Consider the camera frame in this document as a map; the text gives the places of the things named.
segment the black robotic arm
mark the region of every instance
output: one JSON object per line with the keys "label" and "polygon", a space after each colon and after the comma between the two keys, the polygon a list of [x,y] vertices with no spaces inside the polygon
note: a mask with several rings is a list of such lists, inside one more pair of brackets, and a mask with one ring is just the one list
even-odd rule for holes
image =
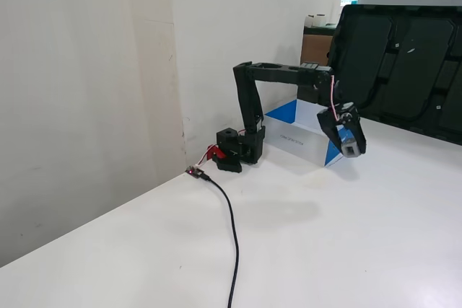
{"label": "black robotic arm", "polygon": [[[217,133],[217,146],[224,154],[213,160],[221,170],[241,172],[240,162],[256,164],[263,151],[265,127],[263,110],[255,81],[281,82],[309,87],[317,95],[317,103],[327,108],[318,113],[322,131],[346,157],[358,157],[366,152],[366,139],[359,123],[359,115],[352,102],[342,102],[338,84],[333,83],[334,71],[329,66],[304,63],[286,66],[272,63],[242,63],[234,69],[240,110],[245,133],[228,128]],[[337,126],[352,132],[353,138],[341,141]]]}

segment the black cable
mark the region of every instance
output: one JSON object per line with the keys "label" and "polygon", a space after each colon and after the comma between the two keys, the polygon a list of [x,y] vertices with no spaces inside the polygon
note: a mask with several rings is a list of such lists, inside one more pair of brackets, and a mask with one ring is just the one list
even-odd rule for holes
{"label": "black cable", "polygon": [[215,185],[219,191],[223,193],[223,196],[226,198],[226,202],[228,202],[228,207],[230,208],[230,215],[231,215],[231,227],[232,227],[232,236],[234,237],[234,244],[236,246],[236,261],[234,265],[234,273],[232,275],[232,283],[231,283],[231,290],[230,290],[230,297],[228,298],[228,307],[231,308],[232,305],[232,296],[234,295],[234,287],[236,285],[236,278],[237,278],[237,267],[239,266],[239,243],[237,242],[237,233],[236,233],[236,226],[234,223],[234,213],[232,212],[232,206],[230,199],[226,195],[225,191],[220,187],[213,179],[211,179],[208,175],[202,173],[200,176],[203,180],[210,182],[211,184]]}

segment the cardboard box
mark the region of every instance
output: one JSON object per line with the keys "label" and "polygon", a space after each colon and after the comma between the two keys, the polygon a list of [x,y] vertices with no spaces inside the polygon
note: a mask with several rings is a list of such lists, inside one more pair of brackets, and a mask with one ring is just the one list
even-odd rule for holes
{"label": "cardboard box", "polygon": [[[323,106],[293,100],[265,115],[265,142],[320,167],[328,167],[343,156],[322,132],[316,115]],[[349,137],[339,130],[342,140]]]}

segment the white wall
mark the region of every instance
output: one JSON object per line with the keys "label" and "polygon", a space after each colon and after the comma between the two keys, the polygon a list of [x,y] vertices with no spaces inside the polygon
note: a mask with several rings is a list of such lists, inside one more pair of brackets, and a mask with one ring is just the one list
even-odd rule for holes
{"label": "white wall", "polygon": [[177,83],[170,0],[0,0],[0,266],[184,170]]}
{"label": "white wall", "polygon": [[[243,61],[297,65],[308,13],[337,13],[340,0],[173,0],[181,108],[188,163],[215,133],[242,119],[232,67]],[[259,84],[264,109],[296,89]]]}

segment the white cable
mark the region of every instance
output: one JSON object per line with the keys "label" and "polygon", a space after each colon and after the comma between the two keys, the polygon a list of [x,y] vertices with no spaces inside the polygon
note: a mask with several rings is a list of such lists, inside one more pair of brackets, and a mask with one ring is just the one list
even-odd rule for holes
{"label": "white cable", "polygon": [[335,76],[332,75],[332,82],[331,82],[331,106],[332,106],[332,112],[334,112],[334,117],[335,120],[338,122],[339,117],[337,115],[337,112],[335,111],[335,105],[334,105],[334,85],[335,85]]}
{"label": "white cable", "polygon": [[202,156],[201,160],[199,160],[197,162],[197,164],[195,164],[194,166],[195,167],[200,167],[201,166],[201,163],[202,163],[202,160],[204,160],[204,158],[206,157],[207,153],[209,153],[210,149],[214,148],[216,146],[216,144],[211,144],[210,146],[207,147],[207,150],[205,151],[204,155]]}

